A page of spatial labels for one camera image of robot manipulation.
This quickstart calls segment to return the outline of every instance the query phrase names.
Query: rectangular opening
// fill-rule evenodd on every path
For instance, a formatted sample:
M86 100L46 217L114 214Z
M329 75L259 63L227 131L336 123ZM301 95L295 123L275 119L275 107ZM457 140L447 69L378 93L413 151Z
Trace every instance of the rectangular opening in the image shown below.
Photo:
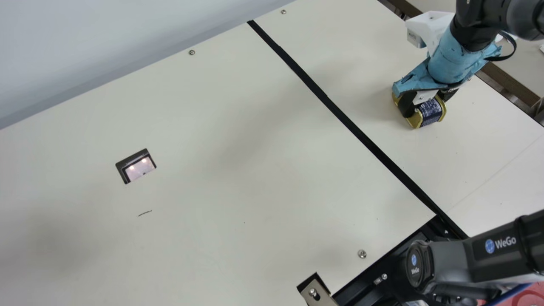
M133 182L157 168L147 149L125 158L115 166L125 184Z

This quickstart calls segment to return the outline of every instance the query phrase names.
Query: white table panel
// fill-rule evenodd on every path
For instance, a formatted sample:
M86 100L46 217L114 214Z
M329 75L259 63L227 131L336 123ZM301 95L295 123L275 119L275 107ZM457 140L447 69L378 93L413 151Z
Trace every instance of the white table panel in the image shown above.
M3 304L302 305L433 216L249 26L194 50L0 131Z
M544 137L448 214L473 236L544 209Z
M412 130L393 82L425 59L404 22L378 1L298 0L256 22L346 115L444 210L544 133L478 78L448 102L443 122Z

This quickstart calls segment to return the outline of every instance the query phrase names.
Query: light blue tape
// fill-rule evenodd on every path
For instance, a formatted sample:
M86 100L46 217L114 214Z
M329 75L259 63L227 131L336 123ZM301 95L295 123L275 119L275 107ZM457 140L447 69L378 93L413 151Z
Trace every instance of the light blue tape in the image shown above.
M442 89L462 83L482 69L487 63L484 58L498 56L501 49L492 43L481 51L470 52L457 42L448 28L435 54L396 81L393 94L398 97L407 91Z
M427 68L437 82L463 82L487 64L484 58L500 55L501 49L492 43L483 50L470 52L457 42L448 28L440 38L440 44Z

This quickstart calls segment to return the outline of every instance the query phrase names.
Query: red object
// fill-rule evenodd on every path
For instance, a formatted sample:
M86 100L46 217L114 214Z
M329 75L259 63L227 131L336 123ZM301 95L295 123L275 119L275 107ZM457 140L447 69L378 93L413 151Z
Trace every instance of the red object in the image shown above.
M544 283L536 283L498 306L544 306Z

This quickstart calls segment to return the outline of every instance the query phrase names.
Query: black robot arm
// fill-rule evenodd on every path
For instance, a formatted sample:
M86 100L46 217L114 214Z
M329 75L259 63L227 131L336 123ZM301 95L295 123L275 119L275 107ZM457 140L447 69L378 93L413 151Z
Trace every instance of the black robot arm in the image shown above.
M415 242L406 276L425 296L493 299L502 288L544 280L544 210L462 241Z
M469 51L487 47L500 31L544 39L544 0L457 0L450 30Z

